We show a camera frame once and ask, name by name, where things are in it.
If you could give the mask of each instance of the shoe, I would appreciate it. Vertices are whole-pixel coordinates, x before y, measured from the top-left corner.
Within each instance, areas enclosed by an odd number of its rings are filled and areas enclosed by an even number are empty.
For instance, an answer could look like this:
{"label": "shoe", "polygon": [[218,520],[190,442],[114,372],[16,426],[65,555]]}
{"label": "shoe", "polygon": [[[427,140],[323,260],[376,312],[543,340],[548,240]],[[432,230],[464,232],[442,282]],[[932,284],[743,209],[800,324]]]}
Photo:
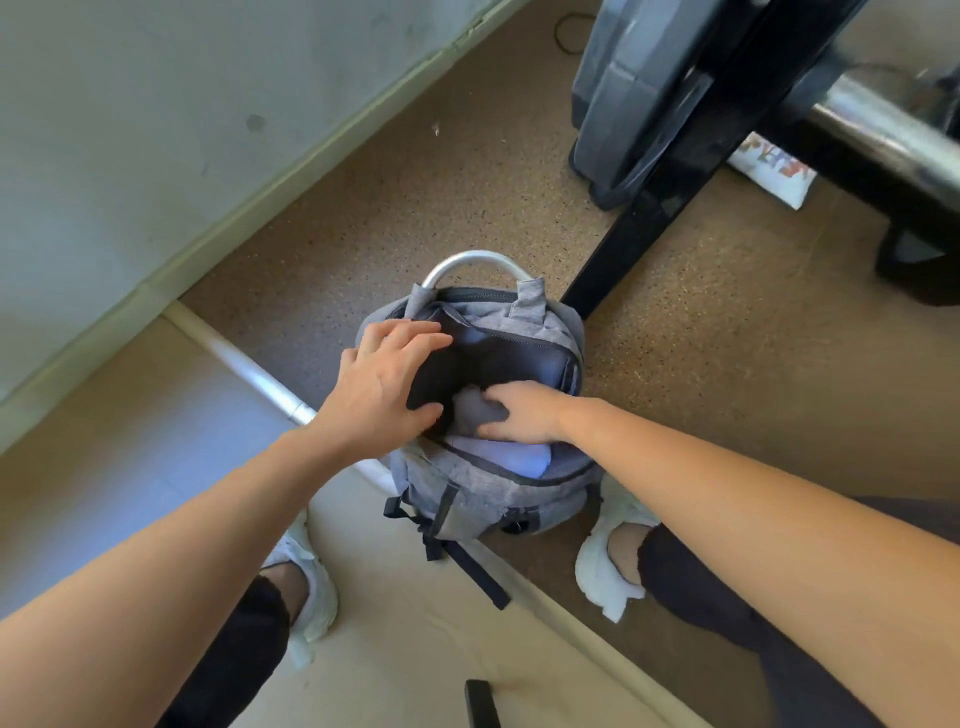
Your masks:
{"label": "shoe", "polygon": [[300,511],[297,519],[274,546],[263,568],[293,562],[306,576],[308,593],[297,620],[290,627],[289,650],[297,667],[313,662],[315,642],[326,634],[337,617],[337,590],[333,580],[320,563],[306,528],[306,510]]}
{"label": "shoe", "polygon": [[607,474],[600,482],[600,495],[600,517],[580,546],[574,573],[577,586],[587,599],[603,609],[604,617],[619,622],[627,599],[643,599],[646,591],[623,578],[607,552],[607,541],[621,523],[653,527],[660,524],[660,519]]}

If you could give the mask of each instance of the black pants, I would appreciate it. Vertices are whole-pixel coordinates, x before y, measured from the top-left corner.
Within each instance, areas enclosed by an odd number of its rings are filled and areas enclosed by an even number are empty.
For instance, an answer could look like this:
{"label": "black pants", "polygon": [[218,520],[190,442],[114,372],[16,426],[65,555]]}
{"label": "black pants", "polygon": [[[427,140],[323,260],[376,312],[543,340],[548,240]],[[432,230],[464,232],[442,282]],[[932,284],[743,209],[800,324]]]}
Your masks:
{"label": "black pants", "polygon": [[257,576],[158,727],[227,728],[274,674],[289,636],[279,589]]}
{"label": "black pants", "polygon": [[[886,497],[857,500],[960,543],[960,503]],[[669,529],[654,528],[637,560],[644,588],[670,612],[759,655],[780,725],[882,728],[850,691],[720,581]]]}

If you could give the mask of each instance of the black strap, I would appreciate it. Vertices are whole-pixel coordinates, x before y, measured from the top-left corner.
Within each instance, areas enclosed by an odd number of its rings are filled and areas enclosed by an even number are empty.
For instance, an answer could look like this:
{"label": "black strap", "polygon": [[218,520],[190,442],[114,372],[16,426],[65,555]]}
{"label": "black strap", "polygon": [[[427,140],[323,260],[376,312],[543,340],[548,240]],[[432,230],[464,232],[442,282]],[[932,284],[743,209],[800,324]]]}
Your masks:
{"label": "black strap", "polygon": [[487,573],[487,570],[480,566],[476,560],[467,553],[467,550],[456,541],[446,541],[428,536],[427,531],[429,531],[430,526],[433,525],[433,521],[419,513],[413,516],[410,515],[403,510],[402,502],[403,498],[400,496],[387,498],[387,503],[383,508],[383,515],[388,519],[410,519],[410,521],[417,525],[418,532],[423,536],[426,560],[440,561],[444,558],[444,552],[446,552],[457,566],[463,569],[464,573],[473,579],[473,583],[480,587],[483,593],[490,598],[494,607],[501,611],[506,609],[507,605],[511,602],[511,597],[504,591],[503,587],[497,584],[493,577]]}

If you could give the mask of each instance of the baseboard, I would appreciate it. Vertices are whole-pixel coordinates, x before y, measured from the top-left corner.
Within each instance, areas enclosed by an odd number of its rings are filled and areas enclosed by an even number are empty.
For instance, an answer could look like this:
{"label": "baseboard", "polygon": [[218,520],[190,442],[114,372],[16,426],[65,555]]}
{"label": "baseboard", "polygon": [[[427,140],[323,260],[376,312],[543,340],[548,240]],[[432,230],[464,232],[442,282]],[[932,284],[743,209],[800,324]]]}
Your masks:
{"label": "baseboard", "polygon": [[403,78],[311,149],[56,354],[0,402],[0,452],[33,428],[75,387],[123,348],[227,254],[276,217],[323,175],[446,73],[526,0],[501,0],[453,43]]}

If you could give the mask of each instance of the forearm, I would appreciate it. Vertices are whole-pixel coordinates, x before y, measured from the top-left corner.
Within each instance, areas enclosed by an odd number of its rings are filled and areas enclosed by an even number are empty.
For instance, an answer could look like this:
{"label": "forearm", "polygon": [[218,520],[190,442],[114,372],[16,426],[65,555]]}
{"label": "forearm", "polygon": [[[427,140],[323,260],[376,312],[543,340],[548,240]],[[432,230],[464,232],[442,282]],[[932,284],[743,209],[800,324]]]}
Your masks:
{"label": "forearm", "polygon": [[955,719],[960,547],[600,400],[568,407],[565,439],[882,719]]}
{"label": "forearm", "polygon": [[5,724],[156,725],[277,539],[339,470],[299,436],[0,622]]}

